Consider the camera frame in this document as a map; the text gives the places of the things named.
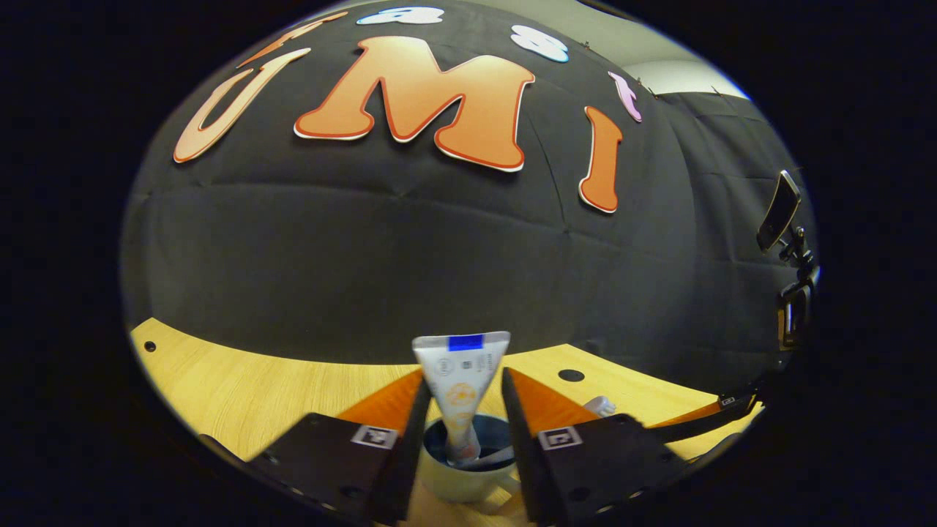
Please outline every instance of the black fabric backdrop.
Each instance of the black fabric backdrop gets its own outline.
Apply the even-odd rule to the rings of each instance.
[[[755,106],[714,94],[654,98],[533,21],[458,2],[424,5],[445,9],[444,22],[359,26],[397,3],[349,8],[251,64],[312,48],[218,143],[182,165],[171,152],[188,120],[279,34],[234,56],[170,115],[126,211],[127,328],[156,317],[256,353],[371,364],[412,363],[418,335],[506,329],[512,353],[570,342],[710,392],[776,360],[773,298],[796,277],[759,253],[754,233],[779,170],[806,190]],[[560,38],[570,61],[515,45],[517,23]],[[532,71],[517,130],[524,169],[502,173],[443,155],[433,134],[456,106],[396,143],[380,88],[366,105],[376,123],[364,138],[297,137],[296,118],[324,100],[359,56],[357,42],[383,35],[426,40],[443,70],[493,54]],[[607,71],[628,80],[642,123],[628,116]],[[577,194],[588,166],[587,105],[624,135],[611,216]],[[815,233],[809,198],[800,210],[798,224]]]

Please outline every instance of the blue label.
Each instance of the blue label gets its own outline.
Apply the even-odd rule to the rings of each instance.
[[[481,350],[484,345],[484,335],[462,335],[449,337],[449,351]]]

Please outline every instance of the phone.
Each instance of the phone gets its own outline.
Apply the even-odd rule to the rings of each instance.
[[[765,219],[756,235],[762,253],[768,252],[778,243],[784,230],[794,219],[794,213],[799,206],[800,189],[791,175],[782,170],[778,176],[778,186],[774,189],[774,197],[771,198],[771,205],[767,208]]]

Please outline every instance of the white wall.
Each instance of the white wall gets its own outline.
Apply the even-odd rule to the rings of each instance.
[[[658,60],[622,67],[655,94],[678,92],[714,93],[749,98],[718,70],[703,62],[689,60]]]

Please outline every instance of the cup handle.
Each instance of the cup handle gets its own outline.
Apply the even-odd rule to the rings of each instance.
[[[501,478],[496,481],[499,487],[508,491],[509,494],[514,495],[521,491],[521,482],[517,481],[509,474],[503,475]]]

